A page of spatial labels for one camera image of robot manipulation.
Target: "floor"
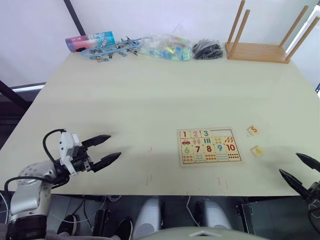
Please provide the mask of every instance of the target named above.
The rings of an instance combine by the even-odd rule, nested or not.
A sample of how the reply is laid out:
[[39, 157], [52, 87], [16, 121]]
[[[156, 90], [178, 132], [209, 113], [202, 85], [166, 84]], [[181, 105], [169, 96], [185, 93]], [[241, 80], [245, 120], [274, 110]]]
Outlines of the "floor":
[[[0, 119], [0, 149], [14, 130], [16, 123], [12, 119]], [[92, 226], [95, 223], [95, 214], [98, 209], [109, 209], [109, 217], [105, 224], [104, 236], [110, 237], [119, 221], [126, 217], [132, 217], [135, 221], [143, 203], [152, 196], [123, 196], [117, 202], [104, 203], [105, 197], [100, 200], [86, 200], [85, 210], [88, 221]], [[188, 196], [160, 196], [165, 203], [165, 214], [163, 228], [180, 226], [194, 226], [194, 223], [187, 212], [186, 203]], [[225, 211], [230, 224], [234, 230], [243, 231], [241, 217], [237, 215], [236, 205], [243, 201], [241, 197], [224, 196], [193, 196], [189, 208], [194, 211], [194, 205], [202, 199], [216, 201]], [[57, 231], [61, 220], [71, 213], [82, 203], [83, 198], [64, 195], [53, 195], [50, 205], [50, 214], [47, 218], [47, 229]], [[285, 197], [272, 200], [260, 200], [250, 203], [252, 209], [252, 222], [257, 236], [271, 240], [318, 240], [319, 235], [313, 229], [308, 220], [308, 205], [299, 196]], [[84, 215], [82, 205], [76, 214], [79, 220], [79, 236], [90, 236], [92, 229]], [[6, 213], [5, 205], [0, 201], [0, 223], [4, 222]], [[320, 226], [320, 218], [313, 218], [314, 223]]]

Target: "printed number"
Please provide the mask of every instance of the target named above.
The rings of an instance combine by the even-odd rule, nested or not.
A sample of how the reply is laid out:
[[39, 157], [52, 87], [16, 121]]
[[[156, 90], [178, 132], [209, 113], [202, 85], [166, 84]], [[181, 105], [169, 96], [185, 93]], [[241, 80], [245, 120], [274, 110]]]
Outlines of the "printed number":
[[251, 130], [252, 130], [254, 133], [257, 132], [257, 129], [256, 129], [254, 126], [251, 127]]
[[236, 150], [236, 147], [233, 145], [233, 144], [231, 144], [231, 145], [226, 145], [227, 147], [228, 147], [228, 150], [230, 151], [230, 150], [232, 150], [232, 151], [234, 151], [234, 150]]

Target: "number 4 puzzle piece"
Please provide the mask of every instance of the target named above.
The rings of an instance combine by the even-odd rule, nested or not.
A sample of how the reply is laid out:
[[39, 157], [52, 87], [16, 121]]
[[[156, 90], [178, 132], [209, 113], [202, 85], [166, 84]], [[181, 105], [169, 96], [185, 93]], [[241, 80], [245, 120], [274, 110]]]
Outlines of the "number 4 puzzle piece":
[[259, 133], [259, 130], [255, 125], [252, 125], [247, 130], [252, 136], [257, 135]]
[[254, 148], [251, 149], [251, 152], [256, 156], [260, 157], [264, 154], [264, 151], [261, 147], [255, 146]]

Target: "shoe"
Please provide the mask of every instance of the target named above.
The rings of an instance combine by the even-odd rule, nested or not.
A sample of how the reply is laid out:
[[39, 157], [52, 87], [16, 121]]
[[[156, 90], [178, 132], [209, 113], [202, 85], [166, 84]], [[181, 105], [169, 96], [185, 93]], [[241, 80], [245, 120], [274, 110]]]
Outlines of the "shoe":
[[117, 235], [121, 240], [130, 240], [133, 229], [133, 221], [127, 216], [119, 223], [114, 235]]
[[77, 217], [76, 217], [76, 215], [68, 215], [64, 218], [64, 220], [65, 221], [63, 221], [60, 224], [58, 231], [56, 233], [60, 234], [63, 232], [67, 232], [68, 234], [70, 234], [70, 236], [74, 236], [77, 231]]

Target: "robotic arm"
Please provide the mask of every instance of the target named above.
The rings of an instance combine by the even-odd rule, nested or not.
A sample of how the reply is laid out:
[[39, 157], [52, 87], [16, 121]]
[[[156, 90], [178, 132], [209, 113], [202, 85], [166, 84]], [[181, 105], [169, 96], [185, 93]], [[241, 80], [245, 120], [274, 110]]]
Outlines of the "robotic arm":
[[[46, 138], [54, 132], [61, 132], [59, 142], [60, 159], [54, 160], [46, 147]], [[93, 163], [87, 154], [91, 146], [99, 145], [109, 139], [110, 135], [99, 135], [80, 143], [74, 133], [57, 129], [48, 133], [43, 139], [43, 146], [51, 161], [31, 164], [25, 167], [18, 177], [9, 179], [4, 186], [9, 202], [8, 185], [17, 180], [17, 189], [10, 203], [7, 240], [41, 240], [45, 239], [47, 216], [51, 200], [51, 190], [66, 184], [69, 176], [79, 172], [97, 172], [113, 163], [121, 152], [105, 156]]]

